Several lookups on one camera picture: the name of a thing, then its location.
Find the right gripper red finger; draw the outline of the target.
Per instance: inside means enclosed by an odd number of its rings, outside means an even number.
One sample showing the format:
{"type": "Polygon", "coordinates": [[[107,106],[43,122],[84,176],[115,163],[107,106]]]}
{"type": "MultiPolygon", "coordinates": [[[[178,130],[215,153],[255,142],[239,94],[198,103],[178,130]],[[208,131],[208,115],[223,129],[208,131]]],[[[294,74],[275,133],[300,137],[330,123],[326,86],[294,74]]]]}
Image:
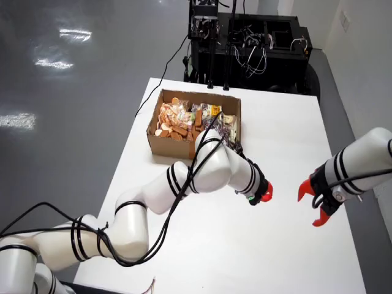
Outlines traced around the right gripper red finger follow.
{"type": "Polygon", "coordinates": [[[303,181],[298,189],[298,202],[306,195],[313,195],[313,188],[309,179],[303,181]]]}
{"type": "Polygon", "coordinates": [[[330,216],[322,208],[319,209],[319,212],[320,212],[319,218],[313,221],[312,223],[314,227],[321,227],[325,225],[330,219],[330,216]]]}

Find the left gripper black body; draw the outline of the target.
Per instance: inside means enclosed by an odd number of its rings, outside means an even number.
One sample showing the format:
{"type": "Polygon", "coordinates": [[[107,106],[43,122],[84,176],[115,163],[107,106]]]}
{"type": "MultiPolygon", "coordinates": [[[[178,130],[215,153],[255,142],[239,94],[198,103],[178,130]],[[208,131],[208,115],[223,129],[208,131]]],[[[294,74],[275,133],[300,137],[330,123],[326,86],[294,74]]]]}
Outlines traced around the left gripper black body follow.
{"type": "Polygon", "coordinates": [[[258,188],[255,191],[254,195],[256,197],[263,197],[264,195],[269,193],[270,182],[268,180],[266,180],[263,172],[261,171],[261,169],[259,168],[259,166],[256,163],[253,163],[253,166],[255,167],[255,169],[257,170],[258,175],[259,175],[259,184],[258,184],[258,188]]]}

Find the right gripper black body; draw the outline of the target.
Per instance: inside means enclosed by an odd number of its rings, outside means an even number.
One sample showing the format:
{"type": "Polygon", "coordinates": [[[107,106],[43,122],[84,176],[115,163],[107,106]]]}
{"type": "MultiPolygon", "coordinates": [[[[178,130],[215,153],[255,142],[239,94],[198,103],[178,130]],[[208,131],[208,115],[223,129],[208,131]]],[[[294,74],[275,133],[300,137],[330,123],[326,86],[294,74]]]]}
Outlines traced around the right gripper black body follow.
{"type": "Polygon", "coordinates": [[[319,167],[309,176],[309,182],[314,192],[312,207],[318,208],[320,216],[332,216],[348,199],[345,184],[331,185],[342,176],[338,168],[319,167]]]}

